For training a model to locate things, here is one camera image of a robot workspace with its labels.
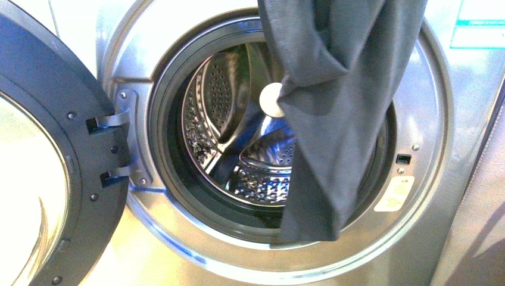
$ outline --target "gray fabric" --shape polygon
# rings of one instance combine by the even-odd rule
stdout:
[[[458,208],[432,286],[505,285],[503,112]]]
[[[426,0],[259,0],[285,69],[279,105],[297,136],[280,238],[331,241],[419,34]]]

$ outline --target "metal surface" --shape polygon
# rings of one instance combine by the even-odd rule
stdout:
[[[68,174],[47,131],[0,92],[0,284],[27,285],[60,242]]]
[[[260,108],[259,92],[274,78],[265,43],[230,47],[202,63],[183,100],[182,130],[192,162],[225,195],[260,206],[283,206],[296,144],[285,120]]]
[[[406,80],[403,81],[395,97],[397,134],[401,134],[395,142],[396,152],[410,154],[413,144],[422,143],[423,146],[413,157],[412,163],[405,167],[405,175],[415,176],[416,184],[402,211],[379,214],[367,209],[359,219],[344,230],[341,240],[336,243],[311,245],[251,243],[230,237],[205,225],[182,207],[170,193],[172,188],[184,188],[184,184],[177,181],[177,177],[173,177],[173,181],[166,182],[170,185],[167,192],[160,192],[161,189],[165,189],[165,184],[157,176],[158,172],[151,161],[150,152],[146,150],[149,146],[147,141],[148,111],[150,96],[157,80],[157,70],[160,69],[157,67],[159,59],[177,44],[168,42],[165,37],[157,37],[156,33],[146,31],[155,30],[155,26],[163,24],[159,22],[161,19],[166,21],[164,24],[170,25],[170,17],[166,15],[161,17],[159,14],[160,11],[170,10],[165,9],[163,5],[165,4],[160,2],[150,4],[149,9],[138,11],[135,22],[131,21],[128,26],[121,28],[126,32],[122,34],[122,38],[115,41],[122,49],[113,55],[116,61],[112,66],[105,68],[105,70],[110,70],[113,67],[113,72],[104,77],[106,80],[104,85],[112,91],[131,89],[139,94],[136,113],[137,139],[140,157],[153,175],[153,183],[139,189],[132,189],[129,204],[133,212],[166,246],[206,269],[206,271],[199,271],[200,275],[212,276],[211,273],[214,272],[238,281],[282,285],[317,281],[335,275],[340,275],[338,276],[340,278],[333,279],[342,279],[351,269],[362,266],[386,250],[393,241],[400,239],[398,234],[403,234],[402,232],[410,228],[419,217],[418,206],[422,199],[429,198],[434,174],[440,166],[438,159],[446,144],[444,129],[447,128],[449,117],[447,91],[439,73],[439,59],[433,56],[432,49],[436,49],[437,46],[436,44],[433,46],[434,43],[428,41],[429,36],[419,39],[407,69]],[[226,5],[219,7],[223,9],[223,12],[231,10]],[[178,12],[184,11],[184,7],[178,8],[181,9]],[[213,8],[199,7],[198,11],[200,9],[202,12],[204,9],[216,11],[215,6]],[[194,30],[194,26],[195,24],[185,26],[182,21],[174,28],[186,32]],[[255,24],[253,21],[241,20],[236,22],[234,27],[240,33],[241,29],[254,30]],[[169,53],[175,55],[177,50]],[[194,68],[214,53],[206,55]],[[407,80],[413,77],[416,78],[415,81]],[[396,168],[392,166],[389,176],[393,176],[395,170]],[[283,263],[285,261],[296,263],[287,265]],[[188,281],[177,283],[191,285]]]

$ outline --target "sticker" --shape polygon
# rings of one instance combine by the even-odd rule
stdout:
[[[505,48],[504,11],[504,0],[462,0],[451,48]]]
[[[413,176],[393,177],[379,203],[373,208],[376,212],[396,212],[401,209],[414,184]]]

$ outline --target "teal label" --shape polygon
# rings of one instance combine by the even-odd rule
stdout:
[[[505,0],[462,0],[451,48],[505,48]]]

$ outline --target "screw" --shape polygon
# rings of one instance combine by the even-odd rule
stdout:
[[[89,199],[90,199],[91,201],[98,201],[98,197],[100,197],[98,194],[91,194],[91,195],[89,196]]]
[[[75,112],[69,112],[67,113],[67,118],[70,120],[74,120],[77,117]]]
[[[58,285],[63,281],[63,278],[61,276],[56,276],[55,278],[52,279],[51,284],[52,285]]]

